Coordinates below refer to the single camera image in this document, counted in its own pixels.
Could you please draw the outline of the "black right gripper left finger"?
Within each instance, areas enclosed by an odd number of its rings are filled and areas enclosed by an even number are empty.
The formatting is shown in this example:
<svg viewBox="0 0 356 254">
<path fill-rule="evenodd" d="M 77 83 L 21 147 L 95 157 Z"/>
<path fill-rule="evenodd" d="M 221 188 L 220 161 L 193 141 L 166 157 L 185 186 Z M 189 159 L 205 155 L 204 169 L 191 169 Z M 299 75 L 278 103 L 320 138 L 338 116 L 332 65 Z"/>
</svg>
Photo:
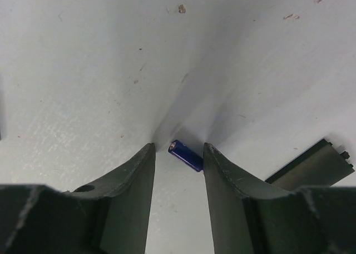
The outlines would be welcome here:
<svg viewBox="0 0 356 254">
<path fill-rule="evenodd" d="M 72 192 L 1 185 L 2 253 L 144 253 L 155 145 Z"/>
</svg>

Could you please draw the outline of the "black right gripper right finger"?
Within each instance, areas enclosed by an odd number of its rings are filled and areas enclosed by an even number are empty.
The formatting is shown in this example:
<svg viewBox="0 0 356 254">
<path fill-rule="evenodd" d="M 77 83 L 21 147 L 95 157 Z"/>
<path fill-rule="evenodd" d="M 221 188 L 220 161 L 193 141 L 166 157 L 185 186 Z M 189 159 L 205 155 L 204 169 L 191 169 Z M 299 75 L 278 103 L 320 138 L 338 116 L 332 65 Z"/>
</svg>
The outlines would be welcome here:
<svg viewBox="0 0 356 254">
<path fill-rule="evenodd" d="M 215 253 L 354 253 L 355 188 L 270 185 L 204 144 Z"/>
</svg>

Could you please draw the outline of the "blue magenta battery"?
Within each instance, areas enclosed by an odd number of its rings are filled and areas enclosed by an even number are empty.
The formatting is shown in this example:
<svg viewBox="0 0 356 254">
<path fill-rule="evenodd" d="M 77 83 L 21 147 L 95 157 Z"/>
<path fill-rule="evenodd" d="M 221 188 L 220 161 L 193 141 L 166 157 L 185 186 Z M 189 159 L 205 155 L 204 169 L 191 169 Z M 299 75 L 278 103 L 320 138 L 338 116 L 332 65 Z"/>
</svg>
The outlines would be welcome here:
<svg viewBox="0 0 356 254">
<path fill-rule="evenodd" d="M 168 148 L 168 152 L 196 172 L 201 172 L 204 169 L 202 157 L 189 149 L 179 140 L 174 140 L 171 142 Z"/>
</svg>

